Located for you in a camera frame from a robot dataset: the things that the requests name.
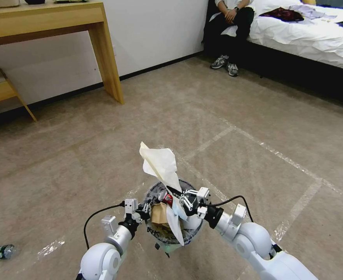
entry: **baseboard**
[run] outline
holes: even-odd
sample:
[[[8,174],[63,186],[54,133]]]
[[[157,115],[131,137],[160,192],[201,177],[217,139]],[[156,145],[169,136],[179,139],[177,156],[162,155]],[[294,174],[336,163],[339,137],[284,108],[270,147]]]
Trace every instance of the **baseboard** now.
[[[152,66],[152,67],[148,67],[148,68],[145,68],[145,69],[142,69],[142,70],[130,73],[130,74],[126,74],[126,75],[120,76],[120,80],[123,81],[123,80],[126,80],[128,78],[132,78],[132,77],[135,77],[137,75],[141,75],[141,74],[146,73],[146,72],[150,72],[150,71],[153,71],[153,70],[156,70],[156,69],[174,64],[174,63],[181,62],[183,60],[187,60],[189,58],[198,56],[200,54],[202,54],[202,51],[196,52],[194,54],[190,54],[190,55],[187,55],[187,56],[184,56],[181,58],[173,59],[173,60],[170,60],[168,62],[164,62],[164,63],[158,64],[158,65]],[[82,87],[80,89],[76,89],[74,91],[63,93],[63,94],[60,94],[58,96],[54,96],[54,97],[51,97],[51,98],[48,98],[45,100],[41,100],[41,101],[38,101],[35,103],[31,103],[28,106],[31,110],[34,110],[34,109],[40,108],[42,106],[45,106],[47,104],[51,104],[51,103],[54,103],[54,102],[57,102],[57,101],[60,101],[60,100],[63,100],[63,99],[66,99],[66,98],[69,98],[69,97],[72,97],[75,95],[79,95],[79,94],[82,94],[82,93],[85,93],[85,92],[88,92],[88,91],[91,91],[94,89],[98,89],[101,87],[103,87],[103,82],[93,84],[93,85],[87,86],[87,87]],[[22,116],[25,114],[27,114],[27,112],[25,111],[24,107],[18,107],[18,108],[15,108],[15,109],[12,109],[12,110],[9,110],[6,112],[2,112],[2,113],[0,113],[0,123],[5,121],[5,120],[10,120],[10,119],[15,118],[17,116]]]

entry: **bed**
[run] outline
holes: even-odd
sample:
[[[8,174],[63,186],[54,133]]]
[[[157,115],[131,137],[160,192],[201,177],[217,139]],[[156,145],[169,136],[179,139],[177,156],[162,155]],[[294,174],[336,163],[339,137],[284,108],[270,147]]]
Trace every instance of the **bed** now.
[[[278,7],[302,5],[299,0],[254,0],[256,16],[251,26],[249,41],[289,54],[343,68],[343,28],[336,22],[343,21],[343,9],[310,6],[318,12],[336,16],[328,21],[323,18],[286,23],[259,14]],[[222,34],[235,36],[236,26]]]
[[[310,89],[310,94],[343,104],[343,28],[334,23],[343,21],[343,9],[310,6],[327,15],[336,15],[330,22],[318,19],[285,23],[258,16],[291,5],[302,3],[300,0],[254,0],[256,14],[239,68],[290,82],[295,87]],[[209,0],[207,22],[217,12],[214,0]],[[236,27],[231,26],[222,34],[234,46]]]

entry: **sneaker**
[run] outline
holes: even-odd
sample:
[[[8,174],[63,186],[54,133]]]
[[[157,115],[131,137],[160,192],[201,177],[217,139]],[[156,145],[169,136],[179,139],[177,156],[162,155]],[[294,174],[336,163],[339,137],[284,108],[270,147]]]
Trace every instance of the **sneaker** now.
[[[210,68],[212,69],[219,69],[227,64],[228,61],[228,56],[221,55],[214,61],[211,65]]]
[[[227,63],[226,69],[231,77],[237,77],[239,75],[239,69],[234,63]]]

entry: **black pants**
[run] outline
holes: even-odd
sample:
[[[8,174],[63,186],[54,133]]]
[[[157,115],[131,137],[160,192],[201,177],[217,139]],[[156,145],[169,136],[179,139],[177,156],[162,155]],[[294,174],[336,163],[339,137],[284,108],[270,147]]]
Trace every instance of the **black pants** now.
[[[219,14],[205,26],[205,50],[208,54],[219,56],[228,55],[229,62],[237,63],[237,60],[245,47],[246,39],[249,36],[250,25],[253,22],[254,11],[250,7],[244,7],[237,12],[233,24],[226,22],[225,16]],[[237,25],[234,44],[231,36],[221,35],[229,26]]]

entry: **black cable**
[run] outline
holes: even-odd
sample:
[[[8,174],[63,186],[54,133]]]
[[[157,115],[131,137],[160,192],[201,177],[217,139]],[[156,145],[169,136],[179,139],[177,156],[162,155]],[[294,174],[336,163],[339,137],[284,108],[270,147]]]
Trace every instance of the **black cable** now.
[[[248,204],[246,203],[246,200],[245,200],[245,198],[244,198],[243,196],[234,196],[234,197],[232,197],[232,198],[230,198],[230,199],[228,199],[228,200],[226,200],[226,201],[223,201],[223,202],[221,202],[221,203],[209,204],[208,206],[221,206],[221,205],[223,205],[223,204],[226,204],[226,203],[231,202],[232,200],[235,200],[235,199],[238,199],[238,198],[242,198],[242,200],[244,200],[245,207],[246,207],[246,209],[248,210],[249,218],[250,218],[250,220],[251,220],[252,222],[254,222],[254,221],[253,221],[253,218],[252,218],[252,215],[250,214],[250,211],[249,211],[249,206],[248,206]]]
[[[112,208],[116,208],[116,207],[124,207],[125,206],[125,201],[122,201],[120,204],[117,204],[117,205],[113,205],[113,206],[109,206],[109,207],[106,207],[106,208],[103,208],[103,209],[100,209],[98,211],[96,211],[95,213],[91,214],[91,216],[87,219],[86,223],[85,223],[85,226],[83,227],[83,234],[85,236],[85,241],[86,241],[86,247],[87,247],[87,250],[90,248],[89,246],[89,242],[87,240],[87,235],[86,235],[86,226],[87,226],[87,223],[89,222],[89,220],[95,216],[96,214],[100,213],[100,212],[103,212],[105,210],[109,210],[109,209],[112,209]]]

